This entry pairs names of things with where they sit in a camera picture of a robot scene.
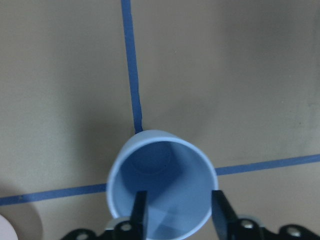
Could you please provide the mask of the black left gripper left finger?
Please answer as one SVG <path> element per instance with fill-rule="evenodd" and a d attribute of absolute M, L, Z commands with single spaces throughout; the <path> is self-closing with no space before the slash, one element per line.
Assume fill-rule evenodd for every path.
<path fill-rule="evenodd" d="M 148 192 L 138 191 L 135 195 L 130 216 L 132 239 L 145 240 L 148 230 Z"/>

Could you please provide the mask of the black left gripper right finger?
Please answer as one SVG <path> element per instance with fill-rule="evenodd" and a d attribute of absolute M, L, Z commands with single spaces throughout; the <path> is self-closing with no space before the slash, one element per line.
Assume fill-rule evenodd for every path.
<path fill-rule="evenodd" d="M 211 218 L 219 240 L 233 240 L 238 216 L 222 190 L 211 192 Z"/>

